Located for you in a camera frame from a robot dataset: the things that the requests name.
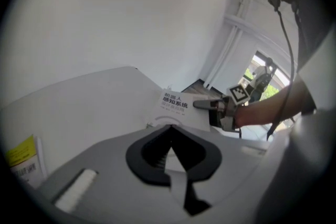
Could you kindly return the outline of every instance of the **book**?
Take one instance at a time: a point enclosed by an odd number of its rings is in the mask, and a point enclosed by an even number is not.
[[[31,135],[5,154],[10,170],[21,180],[38,188],[47,178],[41,139]]]
[[[208,111],[193,107],[194,101],[206,99],[208,99],[206,95],[164,89],[154,106],[148,125],[184,125],[209,132]]]

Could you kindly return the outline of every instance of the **window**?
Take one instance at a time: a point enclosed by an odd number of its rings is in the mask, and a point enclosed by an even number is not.
[[[265,55],[257,51],[256,54],[253,56],[253,59],[251,63],[249,64],[248,68],[246,69],[245,74],[240,79],[239,83],[241,83],[246,88],[247,85],[250,83],[250,81],[252,81],[253,79],[252,73],[259,66],[264,66],[266,59],[267,57]],[[275,63],[273,63],[270,66],[270,70],[274,75],[267,89],[261,95],[261,98],[260,98],[261,101],[264,99],[270,98],[271,96],[278,93],[282,88],[284,88],[285,86],[289,84],[289,78],[284,74],[284,72],[281,71],[281,69]],[[295,123],[295,120],[298,117],[299,117],[299,114],[294,116],[291,119],[282,121],[276,128],[275,132],[291,127]],[[271,124],[264,125],[264,128],[266,130],[269,130],[270,127],[271,127]]]

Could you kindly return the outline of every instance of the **white table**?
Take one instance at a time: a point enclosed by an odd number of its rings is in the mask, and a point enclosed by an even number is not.
[[[4,150],[39,136],[50,174],[99,141],[144,129],[160,92],[133,67],[53,84],[1,111]]]

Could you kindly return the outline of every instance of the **yellow label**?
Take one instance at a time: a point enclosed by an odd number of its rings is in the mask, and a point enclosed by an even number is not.
[[[36,155],[34,137],[31,135],[14,149],[6,153],[6,160],[10,167],[22,163]]]

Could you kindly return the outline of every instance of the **wooden floor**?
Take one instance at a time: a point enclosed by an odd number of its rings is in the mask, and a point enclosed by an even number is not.
[[[214,89],[208,90],[207,88],[203,87],[203,82],[201,80],[196,81],[183,92],[207,95],[210,99],[219,99],[222,96],[219,91]]]

